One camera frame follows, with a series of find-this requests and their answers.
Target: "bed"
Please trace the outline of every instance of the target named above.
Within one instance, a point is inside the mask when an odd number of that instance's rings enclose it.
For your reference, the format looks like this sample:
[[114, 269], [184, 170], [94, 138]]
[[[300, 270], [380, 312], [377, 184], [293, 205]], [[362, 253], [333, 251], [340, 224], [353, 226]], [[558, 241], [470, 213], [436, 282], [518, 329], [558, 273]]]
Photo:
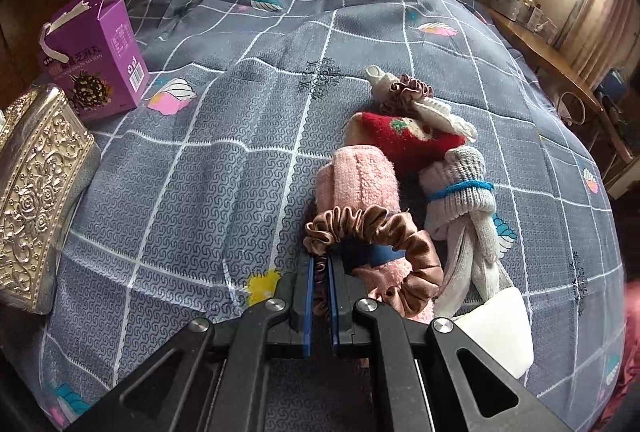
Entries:
[[[596, 164], [481, 6], [127, 7], [148, 89], [134, 111], [90, 126], [102, 163], [66, 239], [52, 313], [26, 324], [4, 309], [2, 350], [54, 423], [84, 412], [193, 317], [237, 317], [255, 279], [292, 270], [318, 168], [350, 116], [375, 108], [363, 73], [374, 64], [429, 83], [478, 129], [498, 230], [513, 242], [502, 262], [532, 327], [535, 361], [520, 381], [573, 430], [589, 429], [624, 337], [612, 212]], [[402, 201], [421, 224], [416, 182], [402, 184]], [[471, 290], [462, 311], [479, 303]], [[333, 358], [316, 325], [313, 357], [272, 369], [266, 430], [372, 430], [366, 370]]]

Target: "gold tissue box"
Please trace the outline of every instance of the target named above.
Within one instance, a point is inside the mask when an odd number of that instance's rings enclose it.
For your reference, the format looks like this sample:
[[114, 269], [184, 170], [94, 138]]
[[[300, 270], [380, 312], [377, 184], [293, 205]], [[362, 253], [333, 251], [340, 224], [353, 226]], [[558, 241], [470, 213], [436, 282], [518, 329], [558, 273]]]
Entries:
[[0, 128], [0, 301], [49, 313], [72, 208], [94, 175], [100, 149], [64, 92], [34, 88]]

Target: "blue hair tie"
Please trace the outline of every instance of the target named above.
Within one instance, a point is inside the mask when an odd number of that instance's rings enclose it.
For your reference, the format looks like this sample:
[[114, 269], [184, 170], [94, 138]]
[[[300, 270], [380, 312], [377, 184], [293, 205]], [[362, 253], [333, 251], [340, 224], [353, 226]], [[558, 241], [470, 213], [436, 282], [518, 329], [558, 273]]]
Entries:
[[480, 188], [483, 190], [493, 190], [494, 186], [491, 183], [486, 181], [477, 181], [475, 179], [471, 179], [470, 181], [462, 181], [461, 183], [456, 183], [455, 185], [449, 185], [443, 190], [439, 192], [434, 192], [431, 195], [427, 196], [427, 202], [437, 201], [438, 199], [444, 199], [447, 195], [454, 192], [460, 192], [462, 190], [467, 190], [469, 188]]

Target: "yellow flower print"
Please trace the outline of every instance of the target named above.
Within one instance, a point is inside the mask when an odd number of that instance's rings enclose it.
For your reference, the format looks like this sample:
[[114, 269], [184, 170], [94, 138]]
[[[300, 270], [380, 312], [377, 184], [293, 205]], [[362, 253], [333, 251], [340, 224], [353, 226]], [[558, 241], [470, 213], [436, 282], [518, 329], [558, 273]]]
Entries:
[[280, 280], [280, 273], [271, 269], [267, 274], [251, 275], [247, 288], [249, 290], [249, 305], [272, 298], [276, 292], [276, 284]]

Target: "curtain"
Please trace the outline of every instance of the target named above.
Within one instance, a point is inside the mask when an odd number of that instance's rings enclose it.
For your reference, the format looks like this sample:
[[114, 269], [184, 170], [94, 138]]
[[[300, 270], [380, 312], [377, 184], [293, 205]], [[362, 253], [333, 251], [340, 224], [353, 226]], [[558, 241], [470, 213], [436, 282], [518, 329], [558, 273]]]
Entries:
[[593, 90], [610, 68], [636, 68], [639, 33], [637, 0], [578, 0], [554, 46]]

